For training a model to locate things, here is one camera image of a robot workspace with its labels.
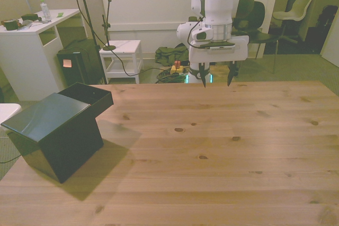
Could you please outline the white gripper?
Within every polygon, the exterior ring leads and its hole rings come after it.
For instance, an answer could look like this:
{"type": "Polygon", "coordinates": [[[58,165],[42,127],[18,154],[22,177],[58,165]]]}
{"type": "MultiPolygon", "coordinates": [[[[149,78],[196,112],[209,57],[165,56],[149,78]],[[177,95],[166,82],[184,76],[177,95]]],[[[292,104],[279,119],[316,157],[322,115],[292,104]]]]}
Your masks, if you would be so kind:
{"type": "Polygon", "coordinates": [[[221,46],[212,46],[209,49],[198,49],[198,46],[210,43],[210,41],[191,41],[195,47],[189,47],[190,63],[199,63],[199,74],[204,87],[210,81],[210,66],[208,62],[229,63],[229,73],[227,77],[227,85],[231,84],[234,76],[238,75],[237,61],[243,61],[248,57],[249,36],[232,36],[228,41],[222,42],[221,46]]]}

